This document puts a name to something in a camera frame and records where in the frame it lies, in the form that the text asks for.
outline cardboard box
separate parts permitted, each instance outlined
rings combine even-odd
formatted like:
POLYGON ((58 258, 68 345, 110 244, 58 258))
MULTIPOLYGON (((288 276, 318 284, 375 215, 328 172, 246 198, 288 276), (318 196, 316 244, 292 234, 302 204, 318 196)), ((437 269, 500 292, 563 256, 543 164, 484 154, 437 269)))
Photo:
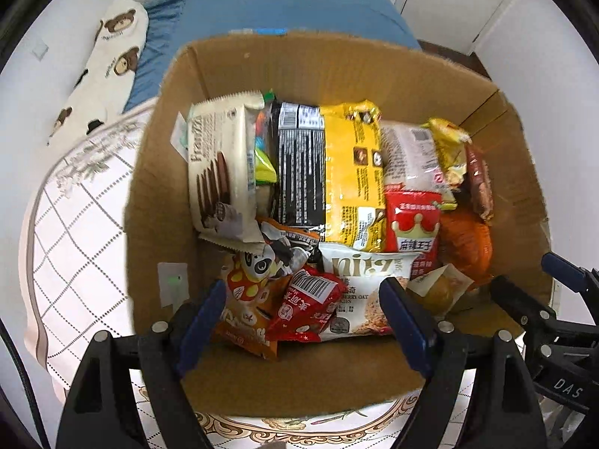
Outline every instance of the cardboard box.
MULTIPOLYGON (((136 332, 168 320, 158 262, 188 264, 190 294, 217 277, 222 255, 197 239, 189 211, 187 163, 170 144, 177 113, 232 92, 274 89, 281 100, 337 104, 372 100, 383 116, 421 123, 442 116, 462 124, 485 153, 495 195, 492 273, 507 274, 543 303, 552 280, 541 272, 547 218, 518 116, 489 80, 403 47, 328 33, 236 35, 189 44, 164 78, 146 128, 126 213, 127 275, 136 332)), ((449 319, 466 333, 520 334, 483 290, 449 319)), ((393 337, 281 344, 268 362, 215 340, 184 380, 196 411, 296 417, 357 409, 398 397, 423 380, 393 337)))

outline wall switch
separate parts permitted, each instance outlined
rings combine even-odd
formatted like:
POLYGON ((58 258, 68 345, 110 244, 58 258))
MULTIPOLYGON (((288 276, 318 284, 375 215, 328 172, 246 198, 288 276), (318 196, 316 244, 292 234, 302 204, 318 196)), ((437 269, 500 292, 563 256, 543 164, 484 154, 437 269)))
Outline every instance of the wall switch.
POLYGON ((48 46, 43 40, 38 39, 37 42, 35 42, 31 53, 37 57, 38 61, 41 61, 44 58, 44 55, 46 55, 46 52, 48 52, 48 46))

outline black snack package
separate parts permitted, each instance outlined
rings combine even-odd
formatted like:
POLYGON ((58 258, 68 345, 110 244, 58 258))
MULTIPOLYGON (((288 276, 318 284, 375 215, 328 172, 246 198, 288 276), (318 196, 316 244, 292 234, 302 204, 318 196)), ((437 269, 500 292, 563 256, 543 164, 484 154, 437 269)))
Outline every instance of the black snack package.
POLYGON ((325 120, 318 107, 275 101, 279 190, 274 219, 323 234, 325 223, 325 120))

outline blue bed sheet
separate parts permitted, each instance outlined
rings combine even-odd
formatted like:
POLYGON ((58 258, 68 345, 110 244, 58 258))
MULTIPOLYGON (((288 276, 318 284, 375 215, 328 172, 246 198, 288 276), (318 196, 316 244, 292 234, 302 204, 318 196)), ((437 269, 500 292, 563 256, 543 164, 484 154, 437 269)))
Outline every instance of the blue bed sheet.
POLYGON ((152 0, 146 46, 125 110, 158 94, 177 50, 240 29, 319 30, 419 49, 390 0, 152 0))

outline yellow snack package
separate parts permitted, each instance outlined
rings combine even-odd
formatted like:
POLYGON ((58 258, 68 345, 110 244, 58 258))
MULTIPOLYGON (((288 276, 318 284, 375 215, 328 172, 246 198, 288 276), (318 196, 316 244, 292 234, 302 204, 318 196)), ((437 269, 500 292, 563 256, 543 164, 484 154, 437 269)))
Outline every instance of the yellow snack package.
POLYGON ((380 111, 370 101, 321 106, 325 119, 325 241, 384 249, 380 111))
POLYGON ((466 174, 466 152, 463 145, 472 143, 470 135, 442 118, 431 118, 422 126, 432 132, 432 139, 437 147, 437 158, 447 185, 457 189, 466 174))

